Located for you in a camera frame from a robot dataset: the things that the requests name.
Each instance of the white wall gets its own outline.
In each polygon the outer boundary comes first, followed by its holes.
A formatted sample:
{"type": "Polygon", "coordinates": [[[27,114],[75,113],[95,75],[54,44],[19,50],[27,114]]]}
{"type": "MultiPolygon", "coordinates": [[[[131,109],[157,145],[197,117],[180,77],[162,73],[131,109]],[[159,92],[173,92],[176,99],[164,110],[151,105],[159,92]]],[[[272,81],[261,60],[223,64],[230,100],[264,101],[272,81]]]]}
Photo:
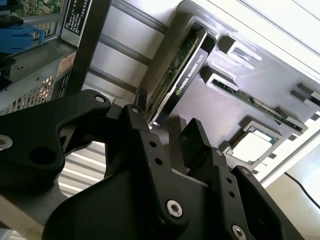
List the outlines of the white wall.
{"type": "MultiPolygon", "coordinates": [[[[320,145],[287,171],[320,204],[320,145]]],[[[305,240],[320,240],[320,210],[288,176],[266,188],[305,240]]]]}

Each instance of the black cable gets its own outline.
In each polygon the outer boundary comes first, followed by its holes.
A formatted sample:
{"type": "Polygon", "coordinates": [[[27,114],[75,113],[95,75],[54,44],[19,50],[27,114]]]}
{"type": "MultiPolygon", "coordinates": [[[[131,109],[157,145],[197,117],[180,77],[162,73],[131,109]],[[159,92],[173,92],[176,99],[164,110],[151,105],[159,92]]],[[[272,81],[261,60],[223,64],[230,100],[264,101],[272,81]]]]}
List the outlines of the black cable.
{"type": "Polygon", "coordinates": [[[311,200],[311,202],[313,202],[313,204],[320,209],[320,205],[309,195],[309,193],[307,192],[307,190],[305,190],[304,186],[297,180],[295,179],[293,176],[291,176],[289,173],[285,172],[285,175],[287,175],[289,178],[291,178],[296,184],[299,185],[299,187],[302,189],[302,191],[304,192],[304,194],[311,200]]]}

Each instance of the blue plastic clip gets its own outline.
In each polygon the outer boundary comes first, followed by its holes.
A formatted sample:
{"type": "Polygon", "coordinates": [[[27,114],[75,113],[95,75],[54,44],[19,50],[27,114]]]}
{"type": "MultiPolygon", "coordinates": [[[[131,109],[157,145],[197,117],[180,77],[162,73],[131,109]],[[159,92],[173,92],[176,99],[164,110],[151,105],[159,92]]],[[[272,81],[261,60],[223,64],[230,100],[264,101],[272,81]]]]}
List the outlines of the blue plastic clip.
{"type": "Polygon", "coordinates": [[[32,33],[39,34],[38,42],[45,41],[45,31],[29,24],[14,25],[0,28],[0,53],[19,54],[32,46],[34,37],[32,33]]]}
{"type": "Polygon", "coordinates": [[[7,0],[0,0],[0,6],[6,6],[7,0]]]}

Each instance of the green circuit board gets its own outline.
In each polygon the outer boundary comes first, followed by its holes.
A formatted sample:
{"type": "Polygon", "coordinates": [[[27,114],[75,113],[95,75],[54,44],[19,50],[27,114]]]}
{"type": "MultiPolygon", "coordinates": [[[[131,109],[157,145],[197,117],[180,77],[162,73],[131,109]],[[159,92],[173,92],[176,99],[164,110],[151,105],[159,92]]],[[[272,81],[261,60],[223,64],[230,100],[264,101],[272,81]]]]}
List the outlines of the green circuit board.
{"type": "Polygon", "coordinates": [[[288,127],[290,127],[292,129],[297,130],[297,131],[302,133],[302,128],[300,128],[299,126],[295,125],[294,123],[286,120],[275,109],[265,105],[264,103],[262,103],[261,101],[257,100],[256,98],[246,94],[245,92],[243,92],[241,90],[235,91],[232,88],[224,85],[222,82],[219,82],[219,81],[217,81],[215,79],[212,81],[212,83],[216,87],[218,87],[219,89],[223,90],[225,93],[228,93],[228,94],[234,96],[235,98],[237,98],[237,99],[241,100],[242,102],[254,107],[255,109],[263,112],[264,114],[269,115],[274,120],[276,120],[278,123],[285,124],[288,127]]]}
{"type": "Polygon", "coordinates": [[[174,80],[177,78],[178,73],[183,68],[193,50],[195,49],[195,44],[197,42],[197,38],[195,34],[191,34],[191,36],[187,36],[187,39],[179,48],[178,52],[174,56],[171,61],[169,67],[165,71],[161,81],[156,87],[156,91],[152,94],[149,102],[148,102],[148,110],[147,112],[153,112],[161,100],[165,97],[168,88],[173,84],[174,80]]]}
{"type": "Polygon", "coordinates": [[[11,13],[18,18],[59,14],[64,0],[23,0],[23,9],[11,13]]]}

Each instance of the metal chassis frame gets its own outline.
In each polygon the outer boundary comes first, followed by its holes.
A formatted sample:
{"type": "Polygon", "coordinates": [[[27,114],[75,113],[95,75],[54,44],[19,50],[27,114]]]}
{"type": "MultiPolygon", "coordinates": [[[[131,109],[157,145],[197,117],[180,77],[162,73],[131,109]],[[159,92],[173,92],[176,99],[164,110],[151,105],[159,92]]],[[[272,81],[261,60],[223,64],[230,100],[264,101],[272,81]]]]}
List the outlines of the metal chassis frame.
{"type": "Polygon", "coordinates": [[[82,90],[111,4],[112,0],[92,0],[66,87],[66,96],[82,90]]]}

